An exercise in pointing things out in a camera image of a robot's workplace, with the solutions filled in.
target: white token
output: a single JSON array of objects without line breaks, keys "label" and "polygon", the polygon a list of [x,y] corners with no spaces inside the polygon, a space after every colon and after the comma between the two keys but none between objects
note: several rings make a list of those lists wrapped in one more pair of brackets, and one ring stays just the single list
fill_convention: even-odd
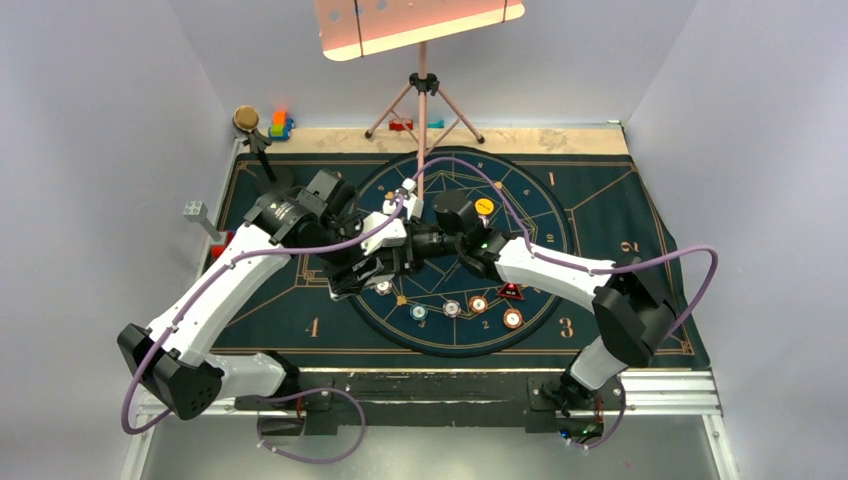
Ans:
[{"label": "white token", "polygon": [[448,300],[442,307],[442,311],[445,313],[445,316],[456,318],[459,316],[459,312],[461,312],[462,309],[459,307],[459,302],[456,300]]},{"label": "white token", "polygon": [[377,290],[378,295],[388,295],[392,293],[392,284],[389,282],[380,282],[377,284],[375,290]]},{"label": "white token", "polygon": [[521,312],[514,308],[507,309],[504,312],[504,325],[506,325],[509,329],[516,329],[524,323],[524,317],[522,317]]}]

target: pink tripod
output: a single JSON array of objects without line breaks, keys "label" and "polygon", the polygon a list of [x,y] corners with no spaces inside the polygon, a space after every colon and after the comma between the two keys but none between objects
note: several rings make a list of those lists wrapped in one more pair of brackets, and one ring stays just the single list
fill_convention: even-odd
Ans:
[{"label": "pink tripod", "polygon": [[[486,141],[483,138],[483,135],[474,128],[474,125],[471,125],[471,122],[465,115],[459,110],[459,107],[453,103],[453,100],[445,93],[444,89],[439,84],[438,78],[436,75],[432,73],[427,73],[427,42],[421,42],[418,44],[418,73],[413,73],[409,76],[409,82],[407,85],[403,87],[397,97],[392,100],[392,103],[388,108],[380,115],[380,118],[374,122],[374,125],[371,125],[371,128],[365,131],[365,138],[371,138],[374,135],[374,130],[383,123],[383,120],[386,119],[387,116],[391,113],[395,116],[395,118],[400,118],[397,113],[395,113],[395,107],[403,97],[406,96],[407,92],[409,92],[412,87],[415,87],[418,90],[418,137],[415,137],[415,134],[408,127],[404,126],[404,129],[412,136],[412,138],[418,142],[418,168],[424,166],[424,159],[436,145],[439,144],[450,132],[456,127],[460,121],[468,127],[468,130],[474,135],[474,138],[477,139],[478,143],[483,143]],[[431,96],[436,96],[438,93],[441,95],[442,99],[444,99],[445,103],[451,108],[451,110],[456,113],[456,120],[454,120],[453,124],[448,127],[442,135],[433,142],[433,145],[430,145],[427,148],[427,94]],[[424,197],[424,175],[418,177],[418,196],[419,198]]]}]

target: white wall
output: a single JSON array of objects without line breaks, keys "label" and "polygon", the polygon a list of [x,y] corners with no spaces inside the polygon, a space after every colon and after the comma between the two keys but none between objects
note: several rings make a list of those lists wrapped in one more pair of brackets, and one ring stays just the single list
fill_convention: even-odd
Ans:
[{"label": "white wall", "polygon": [[115,339],[190,284],[228,129],[165,0],[3,2],[3,478],[117,478]]},{"label": "white wall", "polygon": [[[623,119],[695,3],[526,0],[520,19],[433,41],[430,69],[479,125]],[[312,0],[171,4],[228,112],[252,104],[267,119],[287,107],[300,126],[365,128],[417,70],[415,46],[326,59]],[[430,103],[431,119],[454,118],[441,100]],[[417,119],[413,96],[399,110]]]},{"label": "white wall", "polygon": [[846,2],[703,0],[628,128],[677,243],[721,254],[696,316],[745,478],[848,470],[846,25]]}]

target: poker chip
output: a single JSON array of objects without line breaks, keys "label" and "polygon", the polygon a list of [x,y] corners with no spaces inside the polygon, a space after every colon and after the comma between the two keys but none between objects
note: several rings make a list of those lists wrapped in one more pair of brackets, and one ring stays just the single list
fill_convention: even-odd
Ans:
[{"label": "poker chip", "polygon": [[504,312],[504,325],[506,325],[506,328],[515,330],[523,323],[524,317],[521,316],[521,312],[519,312],[518,310],[514,308],[508,308],[506,312]]},{"label": "poker chip", "polygon": [[421,321],[427,318],[427,307],[424,305],[413,305],[409,307],[409,316],[413,320]]},{"label": "poker chip", "polygon": [[442,311],[445,313],[446,317],[456,318],[459,316],[460,312],[462,312],[462,308],[456,300],[448,300],[442,306]]},{"label": "poker chip", "polygon": [[377,295],[388,295],[392,293],[392,284],[389,282],[380,282],[374,290],[377,291]]},{"label": "poker chip", "polygon": [[468,301],[468,309],[474,313],[483,313],[487,308],[489,308],[489,302],[483,297],[471,297],[471,300]]}]

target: black stand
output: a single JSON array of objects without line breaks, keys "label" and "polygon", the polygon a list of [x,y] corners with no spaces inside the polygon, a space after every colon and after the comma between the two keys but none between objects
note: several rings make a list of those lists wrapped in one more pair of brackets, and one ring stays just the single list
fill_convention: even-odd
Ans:
[{"label": "black stand", "polygon": [[247,139],[242,142],[242,145],[250,146],[250,153],[256,155],[265,172],[264,177],[256,179],[256,193],[259,195],[273,191],[286,191],[294,185],[294,174],[290,168],[283,165],[272,166],[268,161],[265,149],[271,146],[271,143],[273,143],[271,139],[259,133],[258,130],[248,132]]}]

